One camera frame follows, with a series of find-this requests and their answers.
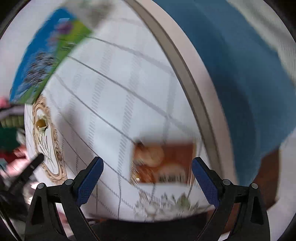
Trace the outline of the brown small snack packet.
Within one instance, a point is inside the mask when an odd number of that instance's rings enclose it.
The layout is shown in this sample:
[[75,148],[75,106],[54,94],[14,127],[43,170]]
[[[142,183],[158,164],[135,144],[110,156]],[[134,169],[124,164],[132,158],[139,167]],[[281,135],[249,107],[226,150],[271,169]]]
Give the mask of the brown small snack packet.
[[192,160],[196,154],[195,142],[167,144],[137,142],[131,158],[130,183],[180,183],[194,181]]

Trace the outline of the clothes rack with clothes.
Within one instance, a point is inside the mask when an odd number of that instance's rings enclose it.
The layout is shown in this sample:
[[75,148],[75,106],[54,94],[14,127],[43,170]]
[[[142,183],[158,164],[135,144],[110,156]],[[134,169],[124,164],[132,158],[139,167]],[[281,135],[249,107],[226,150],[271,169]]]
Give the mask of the clothes rack with clothes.
[[23,104],[11,104],[1,98],[1,166],[25,158],[25,123]]

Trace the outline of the yellow egg yolk pastry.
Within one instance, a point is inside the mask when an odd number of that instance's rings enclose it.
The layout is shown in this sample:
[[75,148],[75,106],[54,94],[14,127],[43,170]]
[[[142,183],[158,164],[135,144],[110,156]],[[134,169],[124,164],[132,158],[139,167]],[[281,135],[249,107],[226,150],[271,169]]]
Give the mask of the yellow egg yolk pastry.
[[36,129],[38,133],[43,134],[48,128],[48,121],[45,115],[41,115],[38,117],[36,121]]

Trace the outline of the blue bed sheet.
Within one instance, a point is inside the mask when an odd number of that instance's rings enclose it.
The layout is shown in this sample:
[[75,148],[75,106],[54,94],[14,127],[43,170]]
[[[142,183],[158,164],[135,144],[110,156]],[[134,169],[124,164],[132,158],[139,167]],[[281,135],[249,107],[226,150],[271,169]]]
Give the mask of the blue bed sheet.
[[199,53],[222,104],[240,185],[295,129],[295,89],[273,49],[226,1],[158,1]]

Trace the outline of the cardboard milk box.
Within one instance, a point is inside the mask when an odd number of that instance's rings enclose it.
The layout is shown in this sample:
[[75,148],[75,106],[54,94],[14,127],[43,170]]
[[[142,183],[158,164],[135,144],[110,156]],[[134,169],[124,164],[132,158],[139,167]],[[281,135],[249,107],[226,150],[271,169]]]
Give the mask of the cardboard milk box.
[[9,101],[33,104],[59,64],[90,33],[91,30],[66,7],[53,12],[26,49]]

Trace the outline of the white textured blanket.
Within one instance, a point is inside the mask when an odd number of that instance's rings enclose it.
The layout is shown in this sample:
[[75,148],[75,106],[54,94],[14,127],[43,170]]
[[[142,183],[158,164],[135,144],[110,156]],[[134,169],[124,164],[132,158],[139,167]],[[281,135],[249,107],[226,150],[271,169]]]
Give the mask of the white textured blanket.
[[233,0],[228,3],[278,53],[282,66],[295,83],[295,41],[276,12],[265,1]]

